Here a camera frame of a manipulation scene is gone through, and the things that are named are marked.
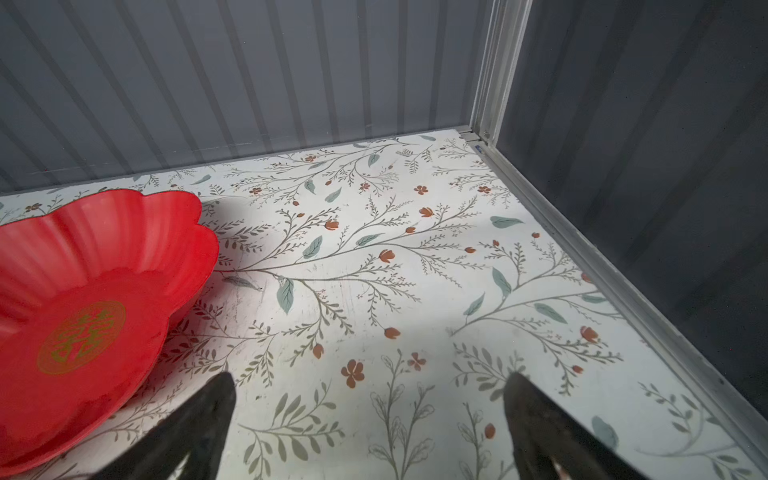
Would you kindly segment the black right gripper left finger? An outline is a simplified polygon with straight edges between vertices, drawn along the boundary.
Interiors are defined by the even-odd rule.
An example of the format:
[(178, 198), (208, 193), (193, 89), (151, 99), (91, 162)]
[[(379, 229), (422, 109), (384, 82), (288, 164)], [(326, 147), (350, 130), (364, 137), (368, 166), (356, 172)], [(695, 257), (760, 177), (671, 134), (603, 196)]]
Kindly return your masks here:
[(236, 405), (228, 372), (213, 377), (94, 479), (214, 479)]

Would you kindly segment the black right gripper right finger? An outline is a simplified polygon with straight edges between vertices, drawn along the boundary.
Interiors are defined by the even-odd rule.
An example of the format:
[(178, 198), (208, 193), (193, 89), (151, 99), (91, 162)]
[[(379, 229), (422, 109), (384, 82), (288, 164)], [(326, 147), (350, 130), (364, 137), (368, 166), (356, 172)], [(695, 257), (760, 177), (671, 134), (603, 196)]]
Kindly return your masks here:
[(521, 479), (642, 479), (524, 375), (514, 372), (503, 389), (512, 453)]

